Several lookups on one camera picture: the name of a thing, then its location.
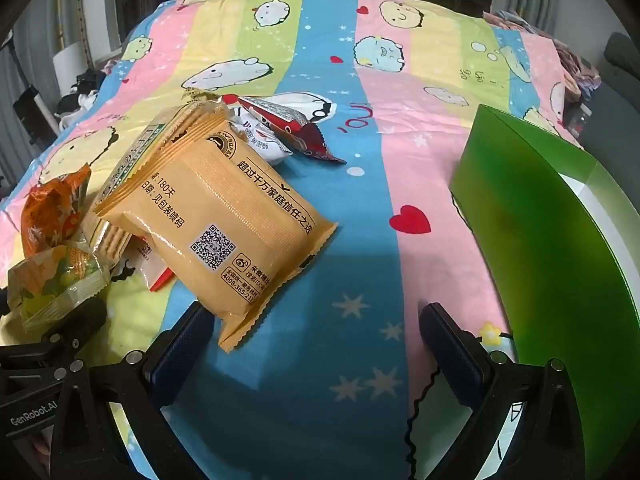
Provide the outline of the pale yellow corn snack bag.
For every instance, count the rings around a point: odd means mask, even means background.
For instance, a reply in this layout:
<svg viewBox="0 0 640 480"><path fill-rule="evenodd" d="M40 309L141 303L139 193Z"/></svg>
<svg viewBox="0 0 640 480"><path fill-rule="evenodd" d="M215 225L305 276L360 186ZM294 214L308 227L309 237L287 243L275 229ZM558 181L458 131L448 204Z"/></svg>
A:
<svg viewBox="0 0 640 480"><path fill-rule="evenodd" d="M61 321L110 281L103 263L78 244L60 245L17 263L8 273L8 305L25 332Z"/></svg>

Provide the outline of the white red-edged snack packet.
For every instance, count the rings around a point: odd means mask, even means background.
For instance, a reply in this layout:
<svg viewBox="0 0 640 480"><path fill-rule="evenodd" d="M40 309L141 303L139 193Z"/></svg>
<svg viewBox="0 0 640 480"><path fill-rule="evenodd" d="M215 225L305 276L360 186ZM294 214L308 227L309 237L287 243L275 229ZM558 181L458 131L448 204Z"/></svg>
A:
<svg viewBox="0 0 640 480"><path fill-rule="evenodd" d="M132 264L142 275L150 292L157 292L174 277L174 272L144 240L134 237L128 250Z"/></svg>

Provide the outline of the orange snack bag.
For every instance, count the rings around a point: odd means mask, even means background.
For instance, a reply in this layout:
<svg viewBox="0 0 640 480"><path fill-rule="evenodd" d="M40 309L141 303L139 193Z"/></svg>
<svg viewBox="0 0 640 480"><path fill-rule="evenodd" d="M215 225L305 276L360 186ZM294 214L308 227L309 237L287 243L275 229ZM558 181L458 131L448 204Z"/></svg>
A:
<svg viewBox="0 0 640 480"><path fill-rule="evenodd" d="M75 234L90 177L90 166L85 164L71 174L62 174L29 191L21 215L26 258L62 245Z"/></svg>

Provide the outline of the yellow-orange biscuit packet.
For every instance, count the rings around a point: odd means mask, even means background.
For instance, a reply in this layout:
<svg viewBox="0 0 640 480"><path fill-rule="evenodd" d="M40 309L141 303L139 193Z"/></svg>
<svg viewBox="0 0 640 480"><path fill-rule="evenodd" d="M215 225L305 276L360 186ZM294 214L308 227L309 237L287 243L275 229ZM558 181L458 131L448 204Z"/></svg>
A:
<svg viewBox="0 0 640 480"><path fill-rule="evenodd" d="M96 213L146 241L235 349L273 295L336 230L228 131L184 136L154 155Z"/></svg>

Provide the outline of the white blue snack packet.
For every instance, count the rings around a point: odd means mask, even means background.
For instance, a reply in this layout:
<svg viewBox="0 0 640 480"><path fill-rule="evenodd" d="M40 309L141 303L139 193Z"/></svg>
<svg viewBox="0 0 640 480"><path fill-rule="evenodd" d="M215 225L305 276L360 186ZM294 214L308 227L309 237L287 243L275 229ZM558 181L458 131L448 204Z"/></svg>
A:
<svg viewBox="0 0 640 480"><path fill-rule="evenodd" d="M271 166L277 166L293 155L271 130L259 122L237 117L232 119L231 127Z"/></svg>

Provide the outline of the soda cracker sleeve packet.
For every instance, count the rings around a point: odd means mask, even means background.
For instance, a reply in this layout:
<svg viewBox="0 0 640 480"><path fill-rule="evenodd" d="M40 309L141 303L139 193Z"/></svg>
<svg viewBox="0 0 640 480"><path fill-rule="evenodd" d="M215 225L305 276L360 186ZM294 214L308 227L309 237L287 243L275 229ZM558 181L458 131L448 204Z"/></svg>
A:
<svg viewBox="0 0 640 480"><path fill-rule="evenodd" d="M122 258L131 235L99 217L96 208L130 180L157 152L175 143L190 128L206 122L210 116L218 117L220 114L227 117L228 108L223 102L211 100L168 107L158 113L134 139L96 194L81 222L81 231L88 247L100 263L113 269Z"/></svg>

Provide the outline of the colourful cartoon striped bedsheet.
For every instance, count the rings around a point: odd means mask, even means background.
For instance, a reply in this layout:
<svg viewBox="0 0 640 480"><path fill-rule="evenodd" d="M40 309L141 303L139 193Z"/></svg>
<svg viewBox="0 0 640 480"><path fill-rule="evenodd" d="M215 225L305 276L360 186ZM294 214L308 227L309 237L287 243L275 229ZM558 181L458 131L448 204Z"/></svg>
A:
<svg viewBox="0 0 640 480"><path fill-rule="evenodd" d="M560 118L561 65L544 38L421 3L409 28L387 0L174 0L132 33L93 108L36 158L1 208L1 265L22 258L28 191L90 164L97 191L164 108L190 101L206 68L262 71L222 92L312 92L337 105L319 127L344 164L278 166L336 231L271 299L238 348L210 344L166 418L213 479L405 479L413 403L434 408L442 454L464 421L432 387L418 310L437 301L488 348L510 330L449 192L477 107Z"/></svg>

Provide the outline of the green white cardboard box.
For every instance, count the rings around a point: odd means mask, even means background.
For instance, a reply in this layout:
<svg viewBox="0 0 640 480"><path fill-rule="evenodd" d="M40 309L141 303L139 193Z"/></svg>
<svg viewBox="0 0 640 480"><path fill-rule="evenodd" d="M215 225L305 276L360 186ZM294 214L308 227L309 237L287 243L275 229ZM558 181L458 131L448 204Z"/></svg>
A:
<svg viewBox="0 0 640 480"><path fill-rule="evenodd" d="M567 365L600 477L639 421L638 211L590 154L485 105L450 190L520 361Z"/></svg>

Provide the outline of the black white clothes pile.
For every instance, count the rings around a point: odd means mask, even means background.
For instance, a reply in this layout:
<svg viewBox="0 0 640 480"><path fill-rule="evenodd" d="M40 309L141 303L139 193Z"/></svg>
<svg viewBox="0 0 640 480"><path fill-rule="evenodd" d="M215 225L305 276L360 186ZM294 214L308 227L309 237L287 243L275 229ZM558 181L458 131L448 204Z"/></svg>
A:
<svg viewBox="0 0 640 480"><path fill-rule="evenodd" d="M105 78L106 73L103 70L93 68L88 68L85 73L78 75L70 90L63 94L56 104L54 117L62 122L81 110L90 110Z"/></svg>

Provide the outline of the red white snack wrapper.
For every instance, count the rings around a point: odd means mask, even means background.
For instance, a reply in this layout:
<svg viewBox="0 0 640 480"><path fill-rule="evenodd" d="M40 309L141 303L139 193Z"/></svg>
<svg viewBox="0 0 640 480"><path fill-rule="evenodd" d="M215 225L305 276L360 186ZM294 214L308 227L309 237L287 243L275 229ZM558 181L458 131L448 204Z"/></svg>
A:
<svg viewBox="0 0 640 480"><path fill-rule="evenodd" d="M238 96L240 105L288 148L308 158L344 164L334 156L320 130L320 122L331 119L337 105L312 92L284 92L274 96Z"/></svg>

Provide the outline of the grey sofa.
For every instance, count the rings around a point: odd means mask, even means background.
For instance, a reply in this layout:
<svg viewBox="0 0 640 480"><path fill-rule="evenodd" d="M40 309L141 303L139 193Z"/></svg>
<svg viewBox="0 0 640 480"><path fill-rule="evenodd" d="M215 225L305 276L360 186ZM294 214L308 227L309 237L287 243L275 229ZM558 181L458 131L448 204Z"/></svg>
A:
<svg viewBox="0 0 640 480"><path fill-rule="evenodd" d="M600 87L585 102L591 115L577 140L601 160L639 159L639 50L621 32L608 38Z"/></svg>

